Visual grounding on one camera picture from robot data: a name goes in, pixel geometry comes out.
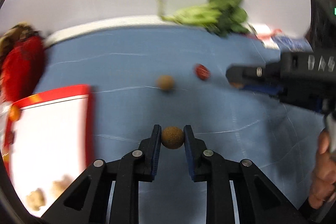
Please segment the right hand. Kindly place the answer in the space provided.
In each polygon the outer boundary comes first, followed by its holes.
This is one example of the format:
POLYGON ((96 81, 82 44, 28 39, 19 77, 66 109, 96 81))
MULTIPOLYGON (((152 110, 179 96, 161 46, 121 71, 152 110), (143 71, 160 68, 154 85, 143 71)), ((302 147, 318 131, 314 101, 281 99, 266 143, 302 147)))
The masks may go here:
POLYGON ((335 199, 335 162, 329 153, 330 137, 324 129, 318 137, 318 148, 315 154, 315 167, 309 192, 309 205, 319 209, 324 202, 335 199))

